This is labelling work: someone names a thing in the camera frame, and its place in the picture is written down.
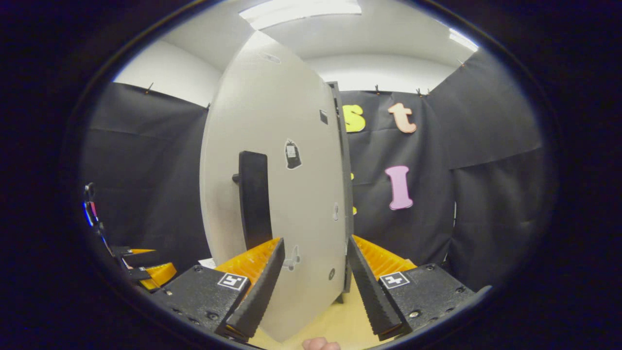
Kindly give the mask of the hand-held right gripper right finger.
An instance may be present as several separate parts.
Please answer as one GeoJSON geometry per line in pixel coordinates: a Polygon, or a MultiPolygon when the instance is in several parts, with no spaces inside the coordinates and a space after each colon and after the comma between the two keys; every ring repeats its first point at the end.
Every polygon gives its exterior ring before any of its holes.
{"type": "Polygon", "coordinates": [[[356,235],[348,239],[348,263],[381,341],[422,337],[477,303],[477,293],[441,266],[416,266],[356,235]]]}

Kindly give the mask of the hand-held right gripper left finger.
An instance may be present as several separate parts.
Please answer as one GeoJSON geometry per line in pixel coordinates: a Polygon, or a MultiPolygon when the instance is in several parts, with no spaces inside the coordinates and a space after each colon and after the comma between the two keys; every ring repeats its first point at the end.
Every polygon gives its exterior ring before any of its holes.
{"type": "Polygon", "coordinates": [[[217,268],[197,264],[152,298],[196,332],[246,342],[263,319],[285,256],[284,240],[271,239],[217,268]]]}

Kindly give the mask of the black door handle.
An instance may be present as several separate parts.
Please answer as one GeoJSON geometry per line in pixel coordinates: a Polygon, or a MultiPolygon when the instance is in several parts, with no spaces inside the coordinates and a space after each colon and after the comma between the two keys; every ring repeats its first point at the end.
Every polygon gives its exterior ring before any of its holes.
{"type": "Polygon", "coordinates": [[[239,153],[239,169],[232,175],[238,185],[242,231],[246,249],[273,239],[271,225],[267,155],[239,153]]]}

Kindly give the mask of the grey cabinet door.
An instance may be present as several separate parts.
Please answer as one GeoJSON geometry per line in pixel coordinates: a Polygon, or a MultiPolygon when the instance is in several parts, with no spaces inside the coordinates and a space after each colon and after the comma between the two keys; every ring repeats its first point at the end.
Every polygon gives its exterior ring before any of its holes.
{"type": "Polygon", "coordinates": [[[217,264],[247,250],[232,180],[242,151],[267,155],[272,234],[286,256],[260,328],[284,343],[344,290],[344,174],[329,85],[260,31],[225,69],[202,140],[201,210],[217,264]]]}

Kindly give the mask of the black backdrop cloth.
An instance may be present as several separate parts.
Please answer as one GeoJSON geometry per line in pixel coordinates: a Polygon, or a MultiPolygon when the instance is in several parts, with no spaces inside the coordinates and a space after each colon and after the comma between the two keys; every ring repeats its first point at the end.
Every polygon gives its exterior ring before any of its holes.
{"type": "MultiPolygon", "coordinates": [[[[538,240],[547,157],[515,76],[473,54],[431,93],[345,89],[366,126],[349,134],[355,233],[414,263],[447,264],[475,290],[507,280],[538,240]]],[[[211,257],[199,203],[207,109],[111,83],[80,160],[107,241],[185,270],[211,257]]]]}

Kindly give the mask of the small ceiling light panel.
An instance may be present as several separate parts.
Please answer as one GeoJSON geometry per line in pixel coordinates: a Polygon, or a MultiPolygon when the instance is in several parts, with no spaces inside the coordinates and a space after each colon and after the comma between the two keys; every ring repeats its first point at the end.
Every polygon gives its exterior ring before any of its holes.
{"type": "Polygon", "coordinates": [[[479,46],[475,42],[473,42],[473,40],[451,27],[449,28],[449,40],[452,40],[460,46],[466,47],[474,53],[476,53],[479,49],[479,46]]]}

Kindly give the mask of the large ceiling light panel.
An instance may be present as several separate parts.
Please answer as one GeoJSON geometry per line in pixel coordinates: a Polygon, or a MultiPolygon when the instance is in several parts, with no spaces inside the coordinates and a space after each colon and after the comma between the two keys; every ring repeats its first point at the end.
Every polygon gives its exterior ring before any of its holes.
{"type": "Polygon", "coordinates": [[[303,18],[362,15],[358,0],[269,0],[240,11],[238,15],[255,30],[303,18]]]}

